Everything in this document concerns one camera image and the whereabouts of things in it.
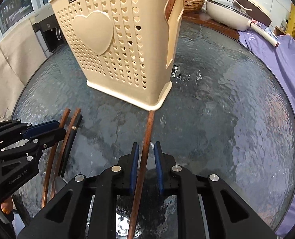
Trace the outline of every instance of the round table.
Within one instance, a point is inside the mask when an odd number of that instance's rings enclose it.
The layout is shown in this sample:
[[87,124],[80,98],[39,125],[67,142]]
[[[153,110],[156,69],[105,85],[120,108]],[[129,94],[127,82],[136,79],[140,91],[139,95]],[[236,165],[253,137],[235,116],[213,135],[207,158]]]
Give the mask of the round table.
[[[194,174],[223,178],[272,228],[295,191],[295,117],[268,68],[238,42],[182,22],[173,87],[155,113],[152,143]],[[60,120],[65,107],[82,109],[64,178],[100,174],[140,144],[148,112],[86,85],[69,47],[60,47],[35,73],[13,118],[32,124]],[[39,174],[14,194],[25,223],[41,208],[49,150]],[[117,235],[127,234],[132,197],[117,203]],[[136,236],[176,238],[176,196],[159,195],[150,149]]]

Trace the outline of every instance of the heart emblem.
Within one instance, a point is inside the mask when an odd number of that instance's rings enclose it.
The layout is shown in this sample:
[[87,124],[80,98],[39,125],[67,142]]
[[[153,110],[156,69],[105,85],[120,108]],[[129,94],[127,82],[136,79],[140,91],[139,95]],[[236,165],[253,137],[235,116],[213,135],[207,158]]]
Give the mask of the heart emblem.
[[77,37],[98,55],[106,52],[111,45],[113,22],[104,12],[93,11],[88,16],[77,15],[72,27]]

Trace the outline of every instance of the beige plastic basket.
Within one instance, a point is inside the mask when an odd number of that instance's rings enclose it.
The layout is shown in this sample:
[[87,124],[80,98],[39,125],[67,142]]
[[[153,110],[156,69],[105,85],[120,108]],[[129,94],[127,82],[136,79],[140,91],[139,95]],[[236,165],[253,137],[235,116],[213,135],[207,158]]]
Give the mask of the beige plastic basket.
[[51,0],[87,85],[145,110],[161,107],[172,83],[184,0]]

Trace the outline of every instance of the screw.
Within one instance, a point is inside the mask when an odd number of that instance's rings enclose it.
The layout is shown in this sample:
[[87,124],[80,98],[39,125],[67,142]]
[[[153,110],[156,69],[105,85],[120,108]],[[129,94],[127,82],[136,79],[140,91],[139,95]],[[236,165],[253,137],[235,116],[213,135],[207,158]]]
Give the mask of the screw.
[[211,174],[209,179],[211,179],[213,182],[216,182],[219,180],[219,176],[217,174]]
[[121,166],[118,166],[118,165],[115,165],[111,168],[112,172],[119,172],[121,171],[121,169],[122,169]]
[[172,167],[172,170],[173,170],[174,172],[180,172],[180,171],[182,170],[182,167],[180,167],[179,165],[174,165],[174,166]]
[[84,180],[84,176],[82,174],[79,174],[75,177],[76,182],[82,182]]

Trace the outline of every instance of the chopstick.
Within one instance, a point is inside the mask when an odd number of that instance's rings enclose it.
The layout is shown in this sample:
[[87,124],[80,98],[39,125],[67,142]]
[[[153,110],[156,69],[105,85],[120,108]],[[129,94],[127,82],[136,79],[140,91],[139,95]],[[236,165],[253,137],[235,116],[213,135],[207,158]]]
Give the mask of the chopstick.
[[62,159],[62,156],[63,156],[63,152],[66,148],[66,145],[67,145],[67,141],[68,141],[68,138],[69,138],[69,135],[70,135],[70,132],[72,130],[72,127],[73,127],[73,124],[76,120],[76,118],[78,117],[78,114],[80,114],[81,112],[81,109],[80,108],[77,108],[73,114],[73,117],[70,121],[70,124],[68,126],[68,130],[67,130],[67,133],[65,135],[65,139],[63,140],[63,143],[61,145],[61,149],[60,149],[60,153],[59,153],[59,157],[58,157],[58,160],[57,160],[57,163],[56,163],[56,167],[55,167],[55,172],[54,172],[54,181],[52,182],[52,188],[51,188],[51,194],[50,194],[50,199],[52,199],[54,196],[55,196],[55,178],[58,176],[59,174],[59,169],[60,169],[60,164],[61,164],[61,159]]
[[61,160],[61,164],[60,164],[60,168],[59,168],[59,173],[58,173],[58,176],[61,176],[62,178],[64,177],[64,174],[65,174],[70,151],[71,151],[73,142],[75,141],[75,135],[77,134],[81,120],[82,120],[82,115],[78,114],[77,118],[75,119],[75,122],[73,123],[70,135],[68,137],[65,151],[63,152],[63,156],[62,156],[62,160]]
[[[64,128],[66,121],[69,117],[70,109],[65,108],[62,118],[60,120],[59,127]],[[45,175],[45,181],[44,181],[44,188],[43,188],[43,194],[42,194],[42,202],[41,207],[44,207],[47,204],[47,196],[48,196],[48,186],[49,186],[49,180],[50,180],[50,174],[52,169],[52,164],[54,162],[55,153],[58,147],[58,143],[55,143],[54,146],[50,150],[48,163],[47,163],[47,169],[46,169],[46,175]]]
[[138,171],[137,176],[137,182],[136,182],[136,188],[134,193],[134,200],[132,205],[132,212],[131,217],[129,220],[129,232],[127,235],[127,239],[133,239],[136,223],[137,223],[137,215],[138,215],[138,209],[140,207],[140,201],[142,196],[142,189],[143,189],[143,183],[144,183],[144,176],[146,172],[146,164],[147,164],[147,158],[148,158],[148,152],[150,149],[150,143],[151,143],[151,135],[153,130],[153,124],[154,124],[154,111],[150,111],[147,117],[147,125],[145,130],[145,137],[144,137],[144,143],[143,143],[143,150],[142,150],[142,156],[141,156],[141,162],[140,162],[140,169]]
[[168,0],[166,10],[165,10],[165,17],[166,17],[167,21],[169,20],[169,17],[172,13],[175,2],[176,2],[176,0]]

